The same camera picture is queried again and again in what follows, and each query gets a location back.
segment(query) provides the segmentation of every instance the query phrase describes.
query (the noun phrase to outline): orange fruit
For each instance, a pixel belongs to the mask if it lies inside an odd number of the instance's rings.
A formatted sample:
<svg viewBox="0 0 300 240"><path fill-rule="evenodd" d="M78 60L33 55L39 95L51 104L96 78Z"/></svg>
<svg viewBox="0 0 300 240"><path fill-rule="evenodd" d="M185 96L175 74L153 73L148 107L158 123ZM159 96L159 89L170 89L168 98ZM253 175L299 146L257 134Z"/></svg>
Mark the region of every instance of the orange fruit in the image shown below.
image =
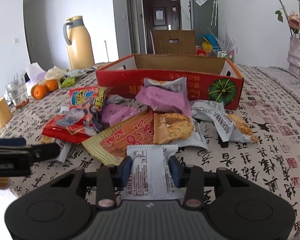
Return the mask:
<svg viewBox="0 0 300 240"><path fill-rule="evenodd" d="M47 89L43 85L38 85L33 91L33 96L35 99L42 99L45 97L46 94L47 94Z"/></svg>
<svg viewBox="0 0 300 240"><path fill-rule="evenodd" d="M31 88L31 96L34 97L33 93L34 93L34 89L37 87L38 85L34 85L32 88Z"/></svg>
<svg viewBox="0 0 300 240"><path fill-rule="evenodd" d="M53 92L58 89L58 81L56 79L47 80L44 83L44 86L46 87L48 92Z"/></svg>

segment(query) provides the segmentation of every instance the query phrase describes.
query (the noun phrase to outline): vase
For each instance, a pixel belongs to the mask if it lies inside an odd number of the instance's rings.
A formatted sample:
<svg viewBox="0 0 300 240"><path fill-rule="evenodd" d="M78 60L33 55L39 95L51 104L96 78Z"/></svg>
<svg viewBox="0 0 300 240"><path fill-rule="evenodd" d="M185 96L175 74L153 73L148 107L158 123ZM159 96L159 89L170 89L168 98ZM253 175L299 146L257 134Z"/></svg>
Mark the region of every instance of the vase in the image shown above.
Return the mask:
<svg viewBox="0 0 300 240"><path fill-rule="evenodd" d="M288 62L291 72L300 77L300 39L290 38L290 50L288 53Z"/></svg>

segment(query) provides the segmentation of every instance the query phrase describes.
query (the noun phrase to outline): pink snack package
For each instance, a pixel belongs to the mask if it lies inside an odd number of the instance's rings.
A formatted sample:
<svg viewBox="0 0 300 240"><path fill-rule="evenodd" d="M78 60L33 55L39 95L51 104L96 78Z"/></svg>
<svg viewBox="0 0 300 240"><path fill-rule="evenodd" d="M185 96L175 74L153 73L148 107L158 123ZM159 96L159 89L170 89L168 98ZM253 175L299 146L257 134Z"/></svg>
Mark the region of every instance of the pink snack package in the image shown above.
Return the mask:
<svg viewBox="0 0 300 240"><path fill-rule="evenodd" d="M136 100L146 104L152 110L162 113L180 113L191 117L191 106L188 98L159 87L141 87Z"/></svg>
<svg viewBox="0 0 300 240"><path fill-rule="evenodd" d="M140 110L132 107L108 104L102 109L102 125L104 128L115 126L126 118L133 117L138 113L140 113Z"/></svg>

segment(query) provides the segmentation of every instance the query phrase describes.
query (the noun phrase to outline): yellow thermos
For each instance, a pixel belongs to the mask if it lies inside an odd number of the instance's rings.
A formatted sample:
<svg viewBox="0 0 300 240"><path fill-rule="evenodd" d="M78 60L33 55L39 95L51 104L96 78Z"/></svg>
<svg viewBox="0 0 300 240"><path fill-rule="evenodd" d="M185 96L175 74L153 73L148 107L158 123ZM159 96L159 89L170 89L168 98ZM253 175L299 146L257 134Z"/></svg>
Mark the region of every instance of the yellow thermos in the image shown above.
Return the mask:
<svg viewBox="0 0 300 240"><path fill-rule="evenodd" d="M71 69L92 67L95 63L91 38L83 24L82 16L66 19L66 23L63 25L63 35L67 43Z"/></svg>

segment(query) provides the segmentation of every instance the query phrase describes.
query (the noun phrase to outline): refrigerator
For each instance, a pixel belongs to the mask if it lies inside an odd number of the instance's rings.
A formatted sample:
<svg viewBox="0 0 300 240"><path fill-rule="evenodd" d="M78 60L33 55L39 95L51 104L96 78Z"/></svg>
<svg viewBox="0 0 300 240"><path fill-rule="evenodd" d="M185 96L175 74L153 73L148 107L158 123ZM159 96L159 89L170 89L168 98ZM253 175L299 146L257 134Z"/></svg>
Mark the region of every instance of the refrigerator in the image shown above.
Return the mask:
<svg viewBox="0 0 300 240"><path fill-rule="evenodd" d="M195 43L201 46L204 41L200 38L201 35L210 34L208 28L212 33L218 37L218 18L215 26L215 14L213 17L213 24L211 26L213 12L213 0L207 0L203 5L196 3L196 0L190 0L190 15L191 15L191 29L195 33Z"/></svg>

